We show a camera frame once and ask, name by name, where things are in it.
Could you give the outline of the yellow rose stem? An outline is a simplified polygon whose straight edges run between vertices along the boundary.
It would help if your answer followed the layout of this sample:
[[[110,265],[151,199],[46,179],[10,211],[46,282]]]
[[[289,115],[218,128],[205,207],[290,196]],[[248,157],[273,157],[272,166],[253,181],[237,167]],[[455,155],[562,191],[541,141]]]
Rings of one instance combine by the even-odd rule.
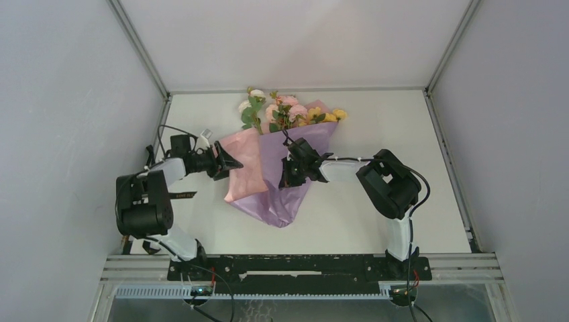
[[[337,123],[348,117],[343,109],[334,109],[333,111],[324,111],[320,107],[308,109],[306,115],[299,117],[298,126],[315,125],[320,123]]]

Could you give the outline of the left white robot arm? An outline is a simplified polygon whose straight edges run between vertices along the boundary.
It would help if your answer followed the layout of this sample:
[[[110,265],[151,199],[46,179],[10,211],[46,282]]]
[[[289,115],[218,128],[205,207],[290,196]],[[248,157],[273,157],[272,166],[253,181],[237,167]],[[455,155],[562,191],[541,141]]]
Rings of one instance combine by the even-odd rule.
[[[205,172],[213,180],[227,178],[243,164],[218,141],[211,143],[211,131],[196,136],[177,129],[170,137],[170,149],[156,159],[152,146],[144,169],[116,180],[115,217],[120,234],[142,241],[149,255],[165,251],[174,262],[185,262],[184,271],[200,280],[209,273],[210,263],[201,242],[174,224],[173,199],[191,199],[193,191],[173,193],[169,188],[189,174]]]

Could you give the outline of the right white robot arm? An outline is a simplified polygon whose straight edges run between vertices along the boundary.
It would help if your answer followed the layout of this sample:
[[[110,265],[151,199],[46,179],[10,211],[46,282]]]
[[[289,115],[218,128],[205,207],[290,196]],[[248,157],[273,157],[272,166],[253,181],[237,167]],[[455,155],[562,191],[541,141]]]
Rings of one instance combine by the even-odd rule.
[[[431,196],[426,177],[404,165],[390,150],[381,149],[372,158],[337,157],[319,154],[305,138],[294,140],[283,132],[288,150],[283,158],[279,187],[293,188],[312,182],[358,182],[388,227],[391,276],[404,279],[415,268],[419,256],[415,243],[413,215]]]

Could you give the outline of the pink rose stem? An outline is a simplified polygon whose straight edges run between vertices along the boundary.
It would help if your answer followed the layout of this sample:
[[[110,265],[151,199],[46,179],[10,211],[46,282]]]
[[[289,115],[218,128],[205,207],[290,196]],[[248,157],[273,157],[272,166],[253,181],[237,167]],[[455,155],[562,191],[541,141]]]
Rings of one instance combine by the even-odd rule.
[[[279,95],[277,91],[270,93],[272,101],[265,109],[265,117],[270,133],[288,130],[307,124],[308,109],[300,104],[294,95]]]

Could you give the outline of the aluminium frame rail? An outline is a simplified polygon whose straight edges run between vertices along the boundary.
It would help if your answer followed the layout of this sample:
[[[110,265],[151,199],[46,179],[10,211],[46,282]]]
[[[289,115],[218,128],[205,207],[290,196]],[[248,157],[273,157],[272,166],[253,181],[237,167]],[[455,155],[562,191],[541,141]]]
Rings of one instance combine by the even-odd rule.
[[[411,269],[390,264],[382,254],[332,255],[212,255],[205,267],[230,280],[253,276],[341,276],[353,281],[428,284],[502,284],[504,277],[494,254],[426,254]],[[183,263],[167,255],[113,255],[103,268],[103,282],[166,282]]]

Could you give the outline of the pink wrapping paper sheet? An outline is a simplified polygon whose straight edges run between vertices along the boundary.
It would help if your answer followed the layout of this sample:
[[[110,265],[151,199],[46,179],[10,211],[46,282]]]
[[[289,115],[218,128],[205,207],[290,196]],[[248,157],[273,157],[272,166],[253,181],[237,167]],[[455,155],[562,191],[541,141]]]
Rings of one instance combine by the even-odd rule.
[[[329,111],[321,101],[314,101],[305,107],[320,107]],[[230,171],[224,201],[267,225],[283,228],[295,220],[310,187],[308,182],[294,188],[278,187],[282,176],[281,160],[288,154],[283,144],[283,132],[287,131],[294,140],[305,138],[318,153],[323,154],[329,148],[329,139],[338,122],[270,133],[265,117],[266,108],[263,106],[258,113],[263,134],[260,135],[254,128],[243,129],[221,140],[221,146],[244,165],[241,169]]]

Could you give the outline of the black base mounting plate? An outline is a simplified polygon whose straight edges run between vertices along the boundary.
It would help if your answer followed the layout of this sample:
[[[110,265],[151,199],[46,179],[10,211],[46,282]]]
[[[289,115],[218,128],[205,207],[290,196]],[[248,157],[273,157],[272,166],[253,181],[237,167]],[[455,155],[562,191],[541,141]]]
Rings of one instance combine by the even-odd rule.
[[[215,289],[238,291],[314,292],[323,294],[372,291],[381,284],[413,286],[433,278],[426,257],[412,265],[395,264],[380,254],[351,255],[220,255],[206,262],[171,261],[167,280],[205,283]]]

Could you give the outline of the white rose stem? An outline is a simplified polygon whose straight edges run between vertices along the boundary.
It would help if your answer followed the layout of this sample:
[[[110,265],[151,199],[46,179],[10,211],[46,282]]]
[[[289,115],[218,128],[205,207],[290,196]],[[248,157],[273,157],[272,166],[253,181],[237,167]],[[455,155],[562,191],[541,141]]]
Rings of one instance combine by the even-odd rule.
[[[242,129],[254,128],[260,135],[263,134],[261,119],[258,116],[261,108],[266,103],[266,94],[260,89],[248,87],[246,90],[248,98],[240,103],[238,111],[243,123]]]

